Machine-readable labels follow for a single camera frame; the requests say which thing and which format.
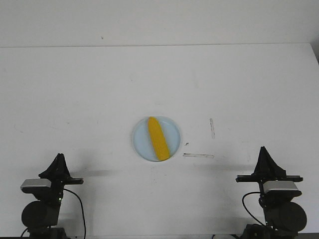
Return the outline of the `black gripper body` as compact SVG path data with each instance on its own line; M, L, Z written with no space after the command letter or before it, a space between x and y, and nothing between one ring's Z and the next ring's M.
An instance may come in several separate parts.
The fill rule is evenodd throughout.
M84 183L83 178L65 178L65 179L59 179L58 180L60 184L63 185L82 185Z
M292 181L292 182L302 182L303 177L299 175L288 175L287 177L262 177L256 175L238 175L236 177L236 182L267 182L267 181Z

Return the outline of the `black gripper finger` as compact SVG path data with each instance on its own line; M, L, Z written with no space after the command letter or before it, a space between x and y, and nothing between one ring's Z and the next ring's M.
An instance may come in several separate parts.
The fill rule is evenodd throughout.
M265 147L260 148L257 164L252 175L259 175L264 172Z
M273 176L286 176L286 170L278 166L264 147L267 167Z
M60 176L60 158L61 153L57 154L57 156L54 158L53 162L50 164L50 166L40 173L38 176L41 179L57 179Z
M60 158L61 158L61 175L63 176L63 178L71 178L70 172L68 170L66 161L65 161L65 156L64 154L60 154Z

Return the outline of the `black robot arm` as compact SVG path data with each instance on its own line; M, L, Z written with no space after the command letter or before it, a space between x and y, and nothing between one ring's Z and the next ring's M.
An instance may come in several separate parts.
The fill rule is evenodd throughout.
M57 154L50 166L35 179L26 179L20 189L25 194L32 194L35 201L27 204L21 213L21 221L29 233L30 239L67 239L69 238L63 227L58 227L58 218L64 192L73 194L80 203L84 227L83 238L86 238L87 228L83 202L66 185L82 185L83 178L73 178L68 170L65 156Z
M259 191L246 193L242 205L246 212L256 220L255 224L247 224L240 239L294 239L307 225L304 209L292 201L302 195L296 183L302 182L299 175L287 175L286 170L278 166L267 149L260 148L254 172L251 175L238 175L236 182L259 185ZM248 210L245 198L259 195L259 205L263 209L265 222L261 222Z

